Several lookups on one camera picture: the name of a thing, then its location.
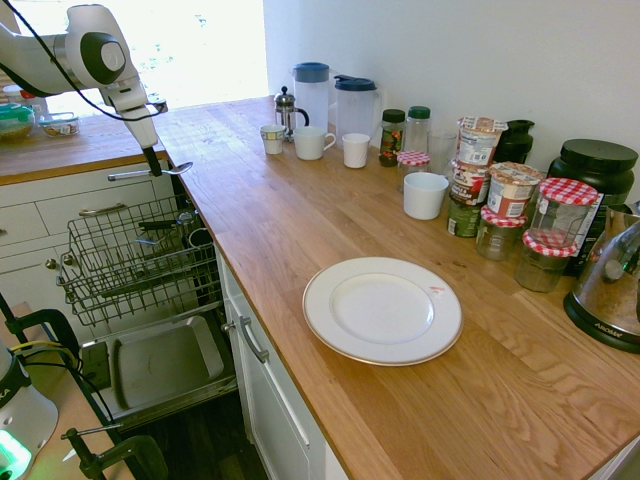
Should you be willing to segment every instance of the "wooden countertop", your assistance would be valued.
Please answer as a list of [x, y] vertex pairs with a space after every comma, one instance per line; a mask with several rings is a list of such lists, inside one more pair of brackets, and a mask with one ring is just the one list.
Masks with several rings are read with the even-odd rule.
[[[13, 312], [21, 317], [30, 313], [26, 304], [14, 307]], [[29, 340], [48, 340], [44, 330], [32, 327], [26, 330]], [[11, 335], [4, 325], [4, 316], [0, 313], [0, 338], [7, 347], [18, 345], [18, 339]], [[43, 353], [37, 357], [39, 362], [62, 363], [55, 354]], [[78, 388], [71, 374], [62, 368], [32, 366], [28, 367], [33, 386], [45, 397], [55, 403], [58, 408], [58, 425], [53, 435], [38, 453], [29, 474], [24, 480], [86, 480], [80, 471], [80, 460], [75, 455], [66, 462], [62, 460], [71, 450], [68, 440], [60, 435], [71, 427], [87, 430], [101, 426], [82, 391]], [[113, 446], [106, 432], [94, 433], [83, 437], [89, 449], [94, 453], [102, 453]], [[133, 475], [124, 462], [118, 462], [104, 472], [108, 480], [134, 480]]]
[[[395, 169], [372, 153], [350, 170], [335, 147], [266, 156], [269, 98], [179, 109], [156, 125], [275, 348], [352, 479], [582, 479], [640, 433], [640, 357], [578, 330], [550, 294], [514, 280], [517, 255], [485, 260], [473, 239], [403, 213]], [[448, 282], [464, 330], [410, 367], [346, 358], [308, 328], [302, 295], [354, 257], [422, 265]]]
[[[154, 147], [166, 160], [162, 144]], [[146, 162], [123, 122], [104, 115], [80, 119], [80, 131], [48, 137], [35, 127], [24, 140], [0, 143], [0, 186]]]

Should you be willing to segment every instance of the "green light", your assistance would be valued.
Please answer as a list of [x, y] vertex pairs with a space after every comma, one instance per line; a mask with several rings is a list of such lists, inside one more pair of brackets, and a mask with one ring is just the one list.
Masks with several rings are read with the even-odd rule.
[[8, 480], [20, 477], [31, 462], [31, 452], [6, 430], [0, 430], [0, 457], [6, 460], [0, 462], [0, 475], [8, 470], [13, 472]]

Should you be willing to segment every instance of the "robotic arm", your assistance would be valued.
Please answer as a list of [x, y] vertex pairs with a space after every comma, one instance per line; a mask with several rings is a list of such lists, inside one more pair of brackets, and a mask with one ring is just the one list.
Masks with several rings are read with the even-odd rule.
[[153, 150], [158, 136], [146, 107], [147, 94], [115, 18], [102, 5], [74, 6], [67, 14], [66, 33], [40, 38], [68, 78], [35, 37], [17, 35], [1, 23], [0, 68], [16, 84], [38, 97], [98, 88], [105, 104], [125, 120], [140, 144], [151, 174], [160, 176], [160, 165]]

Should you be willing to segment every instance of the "dishwasher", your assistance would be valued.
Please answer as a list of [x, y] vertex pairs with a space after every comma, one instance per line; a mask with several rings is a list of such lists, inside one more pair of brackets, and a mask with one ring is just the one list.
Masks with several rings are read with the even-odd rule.
[[127, 430], [237, 389], [213, 239], [187, 196], [81, 217], [68, 233], [57, 284], [81, 338], [106, 332], [80, 352], [105, 417]]

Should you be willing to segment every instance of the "wire rack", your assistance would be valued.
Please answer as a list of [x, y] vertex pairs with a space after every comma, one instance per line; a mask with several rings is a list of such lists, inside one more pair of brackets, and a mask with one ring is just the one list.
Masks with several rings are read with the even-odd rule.
[[68, 230], [57, 283], [83, 325], [151, 307], [192, 312], [221, 299], [211, 237], [185, 196], [72, 220]]

